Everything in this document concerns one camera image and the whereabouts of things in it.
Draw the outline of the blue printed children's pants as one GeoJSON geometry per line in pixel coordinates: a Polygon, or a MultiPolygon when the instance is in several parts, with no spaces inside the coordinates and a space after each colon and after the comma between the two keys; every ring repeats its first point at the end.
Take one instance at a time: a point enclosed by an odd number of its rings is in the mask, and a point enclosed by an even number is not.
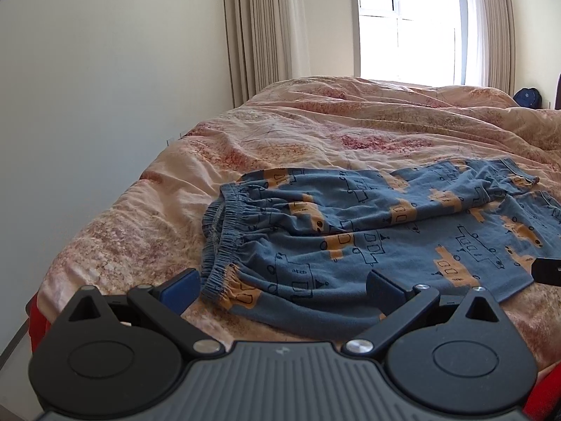
{"type": "Polygon", "coordinates": [[[202,295],[315,339],[383,315],[372,270],[444,295],[481,286],[503,301],[560,255],[560,204],[512,160],[378,170],[276,168],[222,185],[202,220],[202,295]]]}

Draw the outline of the beige curtain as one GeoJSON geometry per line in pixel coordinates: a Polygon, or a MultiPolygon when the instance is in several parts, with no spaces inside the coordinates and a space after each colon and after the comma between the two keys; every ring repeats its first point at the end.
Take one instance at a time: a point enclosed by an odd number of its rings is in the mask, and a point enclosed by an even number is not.
{"type": "Polygon", "coordinates": [[[304,0],[223,0],[233,104],[311,74],[304,0]]]}
{"type": "Polygon", "coordinates": [[[515,76],[512,0],[467,0],[466,83],[511,94],[515,76]]]}

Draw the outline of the blue cap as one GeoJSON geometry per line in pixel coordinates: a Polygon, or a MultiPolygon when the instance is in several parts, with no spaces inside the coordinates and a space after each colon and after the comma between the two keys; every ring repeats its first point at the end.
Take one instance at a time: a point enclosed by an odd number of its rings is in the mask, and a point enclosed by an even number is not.
{"type": "Polygon", "coordinates": [[[524,87],[513,95],[513,100],[520,106],[531,109],[540,109],[542,105],[542,96],[535,87],[524,87]]]}

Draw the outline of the pink floral duvet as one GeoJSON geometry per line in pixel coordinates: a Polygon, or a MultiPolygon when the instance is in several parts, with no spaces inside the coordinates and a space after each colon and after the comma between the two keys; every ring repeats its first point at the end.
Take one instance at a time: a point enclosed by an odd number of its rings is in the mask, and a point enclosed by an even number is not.
{"type": "Polygon", "coordinates": [[[266,87],[198,123],[55,258],[37,294],[50,323],[76,290],[121,294],[196,267],[202,217],[219,187],[285,167],[378,169],[509,157],[560,193],[560,114],[482,87],[407,87],[311,77],[266,87]]]}

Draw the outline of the beige right curtain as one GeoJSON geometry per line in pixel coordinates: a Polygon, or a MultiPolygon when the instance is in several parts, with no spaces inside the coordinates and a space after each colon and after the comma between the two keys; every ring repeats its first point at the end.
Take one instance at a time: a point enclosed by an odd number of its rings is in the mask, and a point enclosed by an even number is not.
{"type": "Polygon", "coordinates": [[[512,0],[467,0],[466,83],[511,94],[515,76],[512,0]]]}

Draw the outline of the red bed base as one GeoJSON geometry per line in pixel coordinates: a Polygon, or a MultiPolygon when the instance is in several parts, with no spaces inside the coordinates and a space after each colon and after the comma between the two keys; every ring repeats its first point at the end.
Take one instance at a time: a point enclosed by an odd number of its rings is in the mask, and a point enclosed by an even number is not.
{"type": "Polygon", "coordinates": [[[31,352],[34,354],[39,344],[48,333],[51,323],[37,305],[37,295],[34,295],[26,305],[28,315],[28,336],[31,341],[31,352]]]}

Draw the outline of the beige left curtain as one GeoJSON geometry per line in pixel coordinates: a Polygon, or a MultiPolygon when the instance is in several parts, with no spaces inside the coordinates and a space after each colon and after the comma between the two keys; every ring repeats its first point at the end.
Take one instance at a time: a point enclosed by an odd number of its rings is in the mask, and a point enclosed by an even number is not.
{"type": "Polygon", "coordinates": [[[311,74],[304,0],[223,0],[233,104],[311,74]]]}

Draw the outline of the bright window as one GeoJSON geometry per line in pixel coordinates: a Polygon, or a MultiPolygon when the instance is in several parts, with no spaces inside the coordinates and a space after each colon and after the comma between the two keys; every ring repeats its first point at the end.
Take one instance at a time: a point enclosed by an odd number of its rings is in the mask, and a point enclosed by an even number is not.
{"type": "Polygon", "coordinates": [[[365,79],[420,86],[466,83],[468,0],[356,0],[365,79]]]}

